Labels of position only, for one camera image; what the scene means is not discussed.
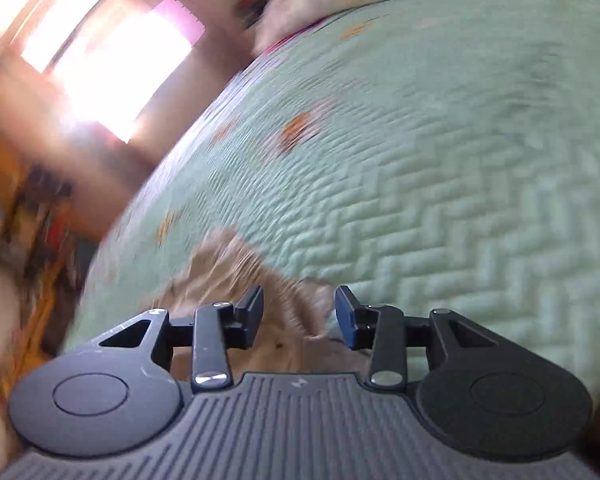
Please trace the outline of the green quilted bee bedspread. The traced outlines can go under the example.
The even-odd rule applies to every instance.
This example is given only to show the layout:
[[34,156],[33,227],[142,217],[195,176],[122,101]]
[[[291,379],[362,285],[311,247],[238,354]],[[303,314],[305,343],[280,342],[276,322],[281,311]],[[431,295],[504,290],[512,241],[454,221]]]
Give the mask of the green quilted bee bedspread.
[[257,58],[102,242],[67,342],[211,232],[291,280],[448,308],[600,397],[600,0],[389,0]]

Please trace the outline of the wooden bookshelf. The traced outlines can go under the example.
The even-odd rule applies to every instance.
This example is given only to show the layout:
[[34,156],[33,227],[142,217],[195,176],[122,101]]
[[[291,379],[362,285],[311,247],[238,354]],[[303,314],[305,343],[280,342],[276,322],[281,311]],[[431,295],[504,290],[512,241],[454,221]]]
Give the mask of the wooden bookshelf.
[[68,264],[72,184],[28,164],[0,140],[0,267],[16,285],[19,311],[0,362],[0,400],[16,382],[57,356],[76,308]]

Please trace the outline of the pink window curtains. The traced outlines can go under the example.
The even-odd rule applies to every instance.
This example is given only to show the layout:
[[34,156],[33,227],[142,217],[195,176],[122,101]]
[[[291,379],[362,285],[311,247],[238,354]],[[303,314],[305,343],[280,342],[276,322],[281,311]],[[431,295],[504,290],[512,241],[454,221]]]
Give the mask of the pink window curtains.
[[0,0],[0,141],[105,234],[251,62],[236,0]]

